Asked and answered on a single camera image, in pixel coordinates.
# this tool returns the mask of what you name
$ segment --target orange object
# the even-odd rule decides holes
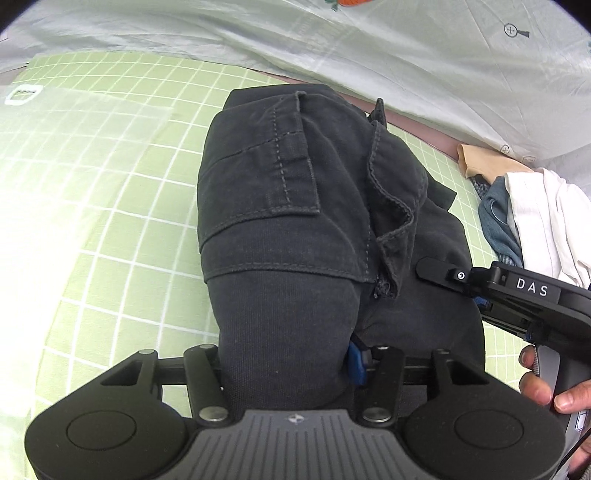
[[[339,5],[343,5],[343,7],[353,7],[355,5],[365,4],[367,2],[371,2],[371,0],[338,0]]]

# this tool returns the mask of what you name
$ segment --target stitching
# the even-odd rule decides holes
[[[281,156],[279,154],[279,137],[277,135],[277,107],[273,107],[273,132],[275,134],[275,149],[277,150],[277,162],[279,163],[279,170],[281,172],[281,181],[283,182],[283,192],[288,204],[291,204],[290,196],[287,193],[287,185],[285,184],[285,172],[283,171],[283,163],[281,163]]]
[[[380,142],[382,136],[382,132],[381,130],[376,127],[375,129],[375,142],[374,145],[378,145]],[[372,180],[374,187],[378,189],[378,191],[390,202],[392,202],[394,205],[396,205],[397,207],[399,207],[405,214],[406,216],[406,220],[404,223],[408,223],[408,222],[412,222],[412,219],[414,217],[412,210],[402,201],[400,201],[400,199],[397,199],[396,197],[392,196],[391,194],[389,194],[384,187],[382,187],[382,184],[379,182],[379,180],[376,178],[375,176],[375,171],[374,171],[374,161],[375,161],[375,157],[377,155],[377,148],[372,146],[372,152],[371,152],[371,156],[369,158],[369,162],[368,162],[368,170],[369,170],[369,177]]]
[[[314,207],[296,207],[293,205],[285,205],[283,207],[271,207],[271,208],[265,208],[262,210],[255,210],[254,212],[237,213],[236,215],[232,215],[231,217],[226,218],[223,222],[220,222],[217,225],[209,228],[208,233],[205,237],[207,239],[209,239],[212,235],[215,235],[217,232],[219,232],[220,230],[223,230],[226,226],[233,223],[233,221],[237,218],[246,217],[249,215],[256,215],[257,213],[264,213],[264,212],[320,213],[320,209],[316,206],[314,206]]]
[[[295,116],[295,121],[297,122],[298,132],[304,133],[304,124],[301,121],[301,108],[300,108],[300,96],[305,96],[306,92],[296,92],[295,93],[295,109],[297,111],[297,115]],[[308,151],[308,140],[305,135],[304,143],[306,144],[306,163],[308,165],[308,170],[310,170],[310,177],[312,178],[312,189],[314,190],[314,199],[316,200],[316,206],[320,209],[320,196],[318,195],[318,185],[316,183],[316,174],[314,173],[314,167],[312,166],[312,160],[310,158],[310,152]]]
[[[301,133],[301,131],[285,132],[285,133],[282,133],[281,135],[277,135],[275,138],[271,138],[270,140],[265,140],[264,142],[257,143],[256,145],[251,145],[250,147],[242,148],[241,150],[238,150],[234,153],[230,153],[229,155],[226,155],[222,158],[218,158],[211,165],[207,166],[207,168],[203,171],[203,173],[200,175],[200,177],[204,177],[215,165],[218,164],[218,162],[221,162],[222,160],[227,160],[228,158],[235,157],[236,155],[240,155],[241,153],[252,150],[253,148],[258,148],[258,147],[265,145],[267,143],[275,142],[275,141],[279,140],[280,138],[287,137],[288,135],[294,135],[294,134],[300,134],[300,133]]]
[[[365,274],[369,275],[369,240],[371,239],[371,222],[368,226],[368,241],[365,245]]]
[[[228,267],[217,268],[215,270],[211,270],[204,276],[204,279],[207,281],[214,276],[218,276],[224,273],[231,273],[233,269],[239,267],[296,267],[296,268],[303,268],[307,271],[314,272],[314,271],[323,271],[323,272],[331,272],[334,274],[344,275],[346,278],[351,278],[353,280],[360,280],[363,282],[373,281],[366,277],[360,277],[359,275],[352,274],[351,272],[346,272],[343,270],[335,270],[334,268],[330,267],[311,267],[310,265],[301,265],[301,264],[294,264],[294,263],[281,263],[281,262],[245,262],[245,263],[238,263],[232,264]]]

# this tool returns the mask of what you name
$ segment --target finger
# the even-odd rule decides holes
[[[560,413],[575,413],[591,407],[591,380],[557,395],[554,406]]]
[[[519,390],[538,405],[547,405],[552,401],[552,389],[550,386],[540,377],[536,377],[532,372],[527,372],[521,377]]]
[[[587,464],[589,463],[589,458],[590,458],[590,455],[581,448],[579,450],[577,450],[576,452],[574,452],[573,456],[570,458],[569,472],[570,473],[575,473],[575,472],[582,473],[582,470],[584,470],[587,467]]]
[[[583,474],[591,460],[591,439],[587,439],[583,442],[581,447],[573,454],[569,463],[569,472]]]
[[[534,366],[535,347],[533,345],[526,346],[519,354],[519,363],[522,367],[531,368]]]

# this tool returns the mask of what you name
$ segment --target folded pants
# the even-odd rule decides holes
[[[349,407],[354,331],[368,345],[483,366],[471,299],[419,282],[429,255],[471,266],[454,193],[406,144],[329,87],[234,90],[197,187],[204,280],[235,412]]]

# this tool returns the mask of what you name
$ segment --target folded clothing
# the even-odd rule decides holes
[[[488,189],[491,188],[491,184],[480,174],[470,177],[470,181],[472,182],[472,186],[474,187],[478,198],[482,200],[484,195],[486,195],[486,192],[488,192]]]
[[[553,171],[508,173],[524,267],[579,287],[591,283],[591,202]]]
[[[460,144],[457,146],[457,153],[460,171],[467,179],[480,174],[492,184],[497,177],[507,172],[533,172],[522,163],[488,148]]]
[[[478,206],[482,233],[501,262],[523,267],[521,247],[507,223],[508,208],[505,177],[497,177]]]
[[[197,186],[232,409],[351,406],[354,330],[370,346],[450,348],[483,366],[474,302],[414,274],[427,254],[470,268],[453,198],[387,131],[379,105],[368,119],[323,85],[234,90]]]

